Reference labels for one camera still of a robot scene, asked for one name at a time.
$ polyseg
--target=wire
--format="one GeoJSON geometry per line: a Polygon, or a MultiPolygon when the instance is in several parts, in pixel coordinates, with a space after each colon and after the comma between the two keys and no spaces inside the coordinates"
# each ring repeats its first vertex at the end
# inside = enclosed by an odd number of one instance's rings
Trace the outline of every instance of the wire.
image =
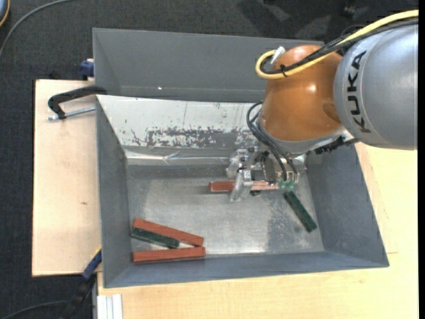
{"type": "Polygon", "coordinates": [[[287,180],[287,174],[286,174],[286,168],[285,165],[282,162],[281,157],[283,157],[287,163],[290,165],[290,167],[292,168],[292,170],[294,171],[294,173],[297,175],[298,171],[297,168],[295,167],[294,163],[292,162],[292,160],[259,128],[255,125],[255,121],[258,118],[258,116],[260,115],[260,111],[258,111],[256,113],[256,115],[251,118],[251,112],[253,111],[253,109],[255,109],[255,107],[257,107],[258,105],[261,105],[262,101],[259,101],[255,104],[253,104],[247,111],[246,113],[246,123],[248,124],[248,127],[250,128],[252,134],[254,135],[254,137],[260,141],[260,143],[263,143],[266,147],[269,148],[269,150],[271,151],[271,153],[273,154],[273,156],[276,158],[276,160],[279,163],[280,168],[282,169],[282,179],[284,181],[287,180]]]}
{"type": "Polygon", "coordinates": [[[68,304],[68,303],[69,303],[69,301],[66,301],[66,300],[43,302],[42,304],[26,307],[22,310],[19,310],[17,312],[14,312],[14,313],[8,315],[8,316],[4,316],[4,317],[2,317],[2,319],[14,318],[14,317],[20,315],[21,313],[28,312],[28,311],[31,311],[31,310],[35,310],[36,308],[40,308],[40,307],[59,306],[59,305],[68,304]]]}
{"type": "Polygon", "coordinates": [[[372,35],[375,35],[375,34],[378,34],[378,33],[381,33],[381,32],[385,32],[385,31],[388,31],[390,29],[395,29],[395,28],[398,28],[398,27],[401,27],[401,26],[412,25],[412,24],[415,24],[417,22],[418,22],[418,19],[417,18],[397,21],[395,23],[391,23],[389,25],[382,26],[382,27],[380,27],[378,29],[375,29],[375,30],[373,30],[373,31],[371,31],[371,32],[369,32],[367,34],[364,34],[364,35],[362,35],[362,36],[360,36],[358,38],[355,38],[355,39],[351,39],[350,41],[347,41],[347,42],[344,42],[344,43],[343,42],[339,42],[339,43],[336,43],[336,45],[332,45],[331,43],[329,43],[328,45],[325,45],[324,47],[321,47],[319,50],[317,50],[317,51],[309,54],[308,56],[306,56],[305,58],[301,59],[299,62],[296,62],[295,64],[289,65],[287,67],[285,67],[283,65],[281,65],[281,66],[285,70],[292,70],[292,69],[294,69],[296,67],[299,67],[299,66],[304,65],[305,63],[307,63],[307,62],[309,62],[311,60],[320,58],[320,57],[322,57],[325,54],[330,54],[330,53],[333,53],[333,52],[338,51],[338,50],[341,50],[341,49],[346,49],[347,47],[352,46],[353,44],[355,44],[359,40],[365,39],[365,38],[370,37],[372,35]]]}
{"type": "MultiPolygon", "coordinates": [[[[340,40],[337,42],[337,45],[342,45],[342,44],[346,44],[349,41],[358,41],[360,37],[362,37],[363,35],[367,35],[369,33],[371,33],[372,31],[378,29],[379,27],[385,26],[387,24],[393,23],[395,21],[399,21],[399,20],[403,20],[403,19],[408,19],[408,18],[415,18],[419,16],[419,10],[413,10],[413,11],[406,11],[406,12],[401,12],[401,13],[397,13],[397,14],[393,14],[390,15],[388,17],[385,17],[381,20],[375,21],[374,23],[363,27],[361,30],[354,32],[353,34],[347,35],[346,37],[342,37],[340,38],[340,40]]],[[[310,67],[311,65],[314,65],[315,63],[323,60],[325,57],[329,56],[332,52],[327,53],[325,55],[322,55],[314,60],[309,60],[307,61],[305,64],[299,65],[293,69],[290,70],[285,70],[282,71],[280,73],[265,73],[264,71],[261,70],[262,68],[262,64],[263,62],[270,58],[273,54],[274,51],[268,51],[266,53],[264,53],[262,56],[260,56],[260,58],[257,60],[256,66],[255,66],[255,71],[257,73],[257,75],[261,78],[265,78],[265,79],[281,79],[285,76],[290,76],[292,74],[298,73],[304,69],[306,69],[307,67],[310,67]]]]}
{"type": "Polygon", "coordinates": [[[31,17],[32,15],[34,15],[35,13],[42,11],[43,9],[46,9],[48,7],[52,7],[52,6],[56,6],[59,5],[61,3],[67,3],[67,2],[71,2],[71,1],[77,1],[77,0],[56,0],[53,1],[51,3],[47,3],[46,5],[37,7],[36,9],[33,9],[31,12],[27,13],[26,15],[24,15],[22,18],[20,18],[12,27],[12,29],[9,31],[9,33],[7,33],[7,36],[5,38],[5,40],[3,41],[3,44],[1,45],[0,48],[0,61],[1,61],[1,57],[3,55],[3,51],[5,50],[6,44],[9,41],[9,39],[11,38],[12,34],[16,31],[16,29],[18,28],[18,26],[23,23],[25,20],[27,20],[29,17],[31,17]]]}

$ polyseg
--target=wooden table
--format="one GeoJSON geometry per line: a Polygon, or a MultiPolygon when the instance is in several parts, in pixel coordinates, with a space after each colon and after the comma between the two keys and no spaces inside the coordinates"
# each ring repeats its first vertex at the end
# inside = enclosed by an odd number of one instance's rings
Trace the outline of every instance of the wooden table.
{"type": "MultiPolygon", "coordinates": [[[[36,83],[33,276],[81,273],[100,245],[94,113],[46,120],[50,96],[87,84],[36,83]]],[[[107,289],[99,272],[98,294],[122,294],[125,319],[418,318],[417,151],[356,149],[390,267],[107,289]]]]}

